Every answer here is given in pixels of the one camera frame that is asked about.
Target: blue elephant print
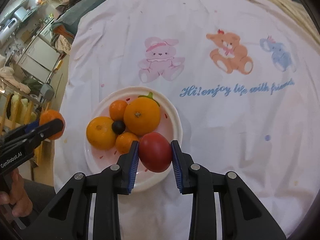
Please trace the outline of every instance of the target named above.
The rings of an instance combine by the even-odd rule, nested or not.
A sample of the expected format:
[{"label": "blue elephant print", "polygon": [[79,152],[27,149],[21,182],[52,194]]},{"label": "blue elephant print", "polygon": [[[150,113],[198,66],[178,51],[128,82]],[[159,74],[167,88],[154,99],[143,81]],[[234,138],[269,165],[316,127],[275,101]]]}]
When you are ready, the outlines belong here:
[{"label": "blue elephant print", "polygon": [[290,53],[284,50],[283,43],[276,42],[271,36],[268,36],[267,39],[260,39],[260,46],[264,51],[272,52],[272,62],[278,70],[284,72],[291,66],[292,71],[296,71]]}]

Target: red tomato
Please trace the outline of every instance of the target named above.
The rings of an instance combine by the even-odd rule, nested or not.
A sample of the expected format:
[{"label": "red tomato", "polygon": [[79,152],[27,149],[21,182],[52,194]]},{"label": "red tomato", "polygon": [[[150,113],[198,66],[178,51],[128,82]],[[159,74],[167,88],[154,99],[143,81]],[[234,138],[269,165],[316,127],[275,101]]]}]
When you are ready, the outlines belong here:
[{"label": "red tomato", "polygon": [[170,143],[160,133],[144,135],[139,142],[139,158],[142,164],[153,172],[163,172],[172,162]]}]

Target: bear's face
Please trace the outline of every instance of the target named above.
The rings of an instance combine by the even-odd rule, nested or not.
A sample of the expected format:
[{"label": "bear's face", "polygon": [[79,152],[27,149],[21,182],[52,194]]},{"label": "bear's face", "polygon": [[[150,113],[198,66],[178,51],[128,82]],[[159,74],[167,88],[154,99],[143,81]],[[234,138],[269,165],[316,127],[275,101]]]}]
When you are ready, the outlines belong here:
[{"label": "bear's face", "polygon": [[240,37],[234,33],[207,34],[207,39],[213,41],[219,48],[233,49],[239,45]]},{"label": "bear's face", "polygon": [[147,59],[166,59],[173,57],[176,54],[176,49],[173,46],[159,46],[146,52]]}]

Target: orange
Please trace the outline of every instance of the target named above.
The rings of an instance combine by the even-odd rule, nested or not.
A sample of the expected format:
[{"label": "orange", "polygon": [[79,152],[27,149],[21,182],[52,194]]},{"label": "orange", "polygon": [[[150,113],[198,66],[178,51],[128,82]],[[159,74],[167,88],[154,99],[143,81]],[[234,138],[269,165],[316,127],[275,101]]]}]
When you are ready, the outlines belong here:
[{"label": "orange", "polygon": [[117,135],[113,132],[113,120],[107,116],[98,116],[87,126],[89,143],[99,150],[110,150],[116,144]]},{"label": "orange", "polygon": [[55,110],[52,110],[52,109],[49,109],[49,110],[47,110],[47,111],[44,111],[44,112],[40,115],[39,125],[43,125],[43,124],[48,123],[48,122],[50,122],[50,121],[53,121],[54,119],[57,119],[57,118],[60,119],[60,120],[62,120],[62,122],[63,122],[63,129],[62,129],[61,132],[58,132],[58,133],[50,136],[50,137],[48,138],[48,139],[50,139],[50,140],[56,140],[56,139],[59,139],[59,138],[62,136],[62,134],[63,134],[63,132],[64,132],[64,128],[65,128],[65,126],[66,126],[66,122],[64,121],[62,115],[61,115],[59,112],[57,112],[57,111],[55,111]]},{"label": "orange", "polygon": [[128,103],[123,100],[116,100],[109,107],[109,114],[113,121],[123,121],[123,115]]},{"label": "orange", "polygon": [[153,132],[160,123],[160,107],[146,97],[133,100],[124,111],[126,127],[138,136]]},{"label": "orange", "polygon": [[139,141],[139,138],[130,132],[125,132],[118,136],[116,140],[116,149],[121,154],[126,154],[130,151],[133,141]]}]

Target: pink bow tie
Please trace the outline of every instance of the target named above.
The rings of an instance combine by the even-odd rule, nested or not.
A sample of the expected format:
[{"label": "pink bow tie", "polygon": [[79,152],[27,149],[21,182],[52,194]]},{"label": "pink bow tie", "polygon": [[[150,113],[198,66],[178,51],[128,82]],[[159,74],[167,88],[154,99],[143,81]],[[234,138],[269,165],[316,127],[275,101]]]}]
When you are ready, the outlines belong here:
[{"label": "pink bow tie", "polygon": [[228,54],[233,54],[233,50],[232,49],[229,49],[227,47],[223,47],[223,50],[224,50],[224,53],[226,54],[226,56],[228,56]]}]

